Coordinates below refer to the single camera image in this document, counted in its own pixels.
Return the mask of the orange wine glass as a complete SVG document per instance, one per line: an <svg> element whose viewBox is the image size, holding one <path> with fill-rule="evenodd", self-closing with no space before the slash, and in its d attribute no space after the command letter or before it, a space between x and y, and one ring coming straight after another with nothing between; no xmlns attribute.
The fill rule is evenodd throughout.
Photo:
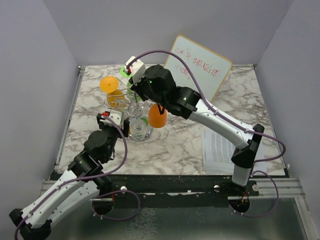
<svg viewBox="0 0 320 240"><path fill-rule="evenodd" d="M148 112L148 123L153 128L162 128L167 123L167 110L158 104L153 104Z"/></svg>
<svg viewBox="0 0 320 240"><path fill-rule="evenodd" d="M124 93L118 89L119 79L115 76L105 76L100 80L99 88L106 93L104 104L109 109L115 109L115 97L125 97Z"/></svg>

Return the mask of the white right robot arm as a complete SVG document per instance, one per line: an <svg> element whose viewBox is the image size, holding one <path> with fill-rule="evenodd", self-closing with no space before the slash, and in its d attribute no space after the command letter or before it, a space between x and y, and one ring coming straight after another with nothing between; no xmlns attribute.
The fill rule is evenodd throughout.
<svg viewBox="0 0 320 240"><path fill-rule="evenodd" d="M199 123L229 140L235 150L231 157L234 164L229 189L240 196L248 189L248 180L265 128L242 123L228 114L214 109L213 105L197 91L177 86L171 72L157 64L131 66L131 90L143 101L158 105L157 110L167 110L172 115Z"/></svg>

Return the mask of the clear wine glass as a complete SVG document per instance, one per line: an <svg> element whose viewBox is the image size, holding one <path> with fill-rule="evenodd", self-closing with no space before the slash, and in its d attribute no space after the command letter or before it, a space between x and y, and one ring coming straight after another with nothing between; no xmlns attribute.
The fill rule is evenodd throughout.
<svg viewBox="0 0 320 240"><path fill-rule="evenodd" d="M129 137L136 142L144 141L150 134L148 109L144 106L131 106L129 114Z"/></svg>
<svg viewBox="0 0 320 240"><path fill-rule="evenodd" d="M115 109L125 109L128 105L128 100L125 97L117 96L114 98Z"/></svg>

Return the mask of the green wine glass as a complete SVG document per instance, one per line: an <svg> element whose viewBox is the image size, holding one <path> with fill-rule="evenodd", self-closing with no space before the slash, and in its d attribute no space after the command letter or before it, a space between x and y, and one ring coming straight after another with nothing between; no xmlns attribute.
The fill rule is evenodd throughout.
<svg viewBox="0 0 320 240"><path fill-rule="evenodd" d="M124 93L126 94L126 96L130 99L132 99L133 97L136 96L136 94L131 90L131 86L132 84L129 82L130 78L132 77L131 74L127 74L125 72L125 67L122 66L120 68L120 75L121 78L118 80L119 84L120 84L120 89L124 90Z"/></svg>

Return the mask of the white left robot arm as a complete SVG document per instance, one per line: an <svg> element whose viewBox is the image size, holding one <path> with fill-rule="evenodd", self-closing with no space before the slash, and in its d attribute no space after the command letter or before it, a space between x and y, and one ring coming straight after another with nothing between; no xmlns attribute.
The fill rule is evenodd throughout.
<svg viewBox="0 0 320 240"><path fill-rule="evenodd" d="M115 157L119 138L126 139L129 120L117 110L97 115L99 130L92 132L60 178L29 206L9 214L16 226L14 238L45 240L52 228L85 201L112 192L112 181L103 164Z"/></svg>

